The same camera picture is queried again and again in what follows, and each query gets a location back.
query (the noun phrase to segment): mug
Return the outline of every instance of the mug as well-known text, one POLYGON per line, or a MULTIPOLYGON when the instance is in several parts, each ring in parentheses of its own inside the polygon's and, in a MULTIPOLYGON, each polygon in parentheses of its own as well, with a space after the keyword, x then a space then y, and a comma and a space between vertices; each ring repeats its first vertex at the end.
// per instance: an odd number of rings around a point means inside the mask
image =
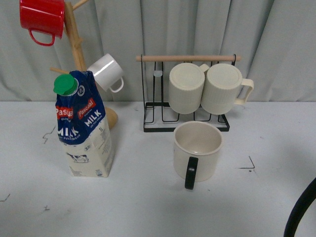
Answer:
POLYGON ((92 71, 95 81, 104 90, 110 89, 111 92, 117 93, 122 90, 124 86, 123 69, 108 53, 92 64, 88 68, 88 71, 92 71), (119 79, 121 81, 120 87, 116 90, 113 90, 111 86, 119 79))
POLYGON ((234 104, 245 104, 253 87, 253 81, 243 79, 241 72, 235 66, 225 63, 216 64, 206 73, 201 105, 211 114, 223 115, 231 110, 234 104), (240 86, 249 86, 243 99, 237 98, 240 86))
POLYGON ((64 12, 63 0, 20 0, 21 27, 29 30, 32 40, 39 45, 52 46, 55 36, 61 39, 64 30, 64 12), (51 35, 51 43, 37 41, 33 32, 51 35))
POLYGON ((177 113, 190 114, 198 109, 207 65, 180 63, 170 71, 169 105, 177 113))
POLYGON ((174 169, 185 179, 185 188, 192 190, 195 182, 205 181, 214 174, 223 135, 209 123, 189 121, 176 127, 173 140, 174 169))

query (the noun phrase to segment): milk carton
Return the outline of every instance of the milk carton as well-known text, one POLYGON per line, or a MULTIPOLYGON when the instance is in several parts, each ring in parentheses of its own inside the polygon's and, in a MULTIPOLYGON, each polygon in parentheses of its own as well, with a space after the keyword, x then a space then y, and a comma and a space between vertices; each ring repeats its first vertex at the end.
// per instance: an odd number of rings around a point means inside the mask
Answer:
POLYGON ((114 149, 92 72, 56 78, 58 137, 74 176, 108 177, 114 149))

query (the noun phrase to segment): green cap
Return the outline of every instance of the green cap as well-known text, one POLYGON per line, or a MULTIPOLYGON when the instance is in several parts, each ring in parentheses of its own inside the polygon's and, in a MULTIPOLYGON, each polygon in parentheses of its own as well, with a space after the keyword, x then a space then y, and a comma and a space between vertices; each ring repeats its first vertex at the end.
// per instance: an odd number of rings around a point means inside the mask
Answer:
POLYGON ((77 81, 72 75, 62 74, 54 82, 54 92, 59 95, 70 95, 77 86, 77 81))

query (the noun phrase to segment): black cord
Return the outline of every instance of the black cord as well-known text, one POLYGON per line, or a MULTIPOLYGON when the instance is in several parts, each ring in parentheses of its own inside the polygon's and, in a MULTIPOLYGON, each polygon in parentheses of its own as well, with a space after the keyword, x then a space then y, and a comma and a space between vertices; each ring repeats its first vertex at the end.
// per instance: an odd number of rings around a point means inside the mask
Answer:
POLYGON ((298 224, 315 199, 316 178, 308 185, 295 203, 285 226, 284 237, 294 237, 298 224))

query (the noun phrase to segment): white mug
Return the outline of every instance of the white mug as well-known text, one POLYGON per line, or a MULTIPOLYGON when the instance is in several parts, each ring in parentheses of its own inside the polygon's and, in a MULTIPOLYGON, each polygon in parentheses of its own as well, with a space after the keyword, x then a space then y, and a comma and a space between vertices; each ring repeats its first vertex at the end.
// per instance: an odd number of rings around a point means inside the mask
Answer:
POLYGON ((209 123, 189 121, 176 127, 173 140, 174 169, 186 180, 185 188, 192 190, 194 182, 205 181, 214 174, 223 135, 209 123))
POLYGON ((88 71, 92 71, 95 81, 104 90, 110 89, 111 92, 117 93, 124 86, 124 72, 115 59, 108 53, 92 64, 88 68, 88 71), (113 90, 111 86, 119 79, 121 81, 120 87, 113 90))
POLYGON ((211 114, 223 115, 231 110, 234 104, 245 104, 253 87, 253 81, 243 79, 241 72, 235 66, 225 63, 216 64, 206 73, 201 105, 211 114), (237 98, 241 85, 249 86, 243 99, 237 98))
POLYGON ((198 109, 208 69, 193 63, 180 63, 170 71, 169 105, 177 113, 190 114, 198 109))

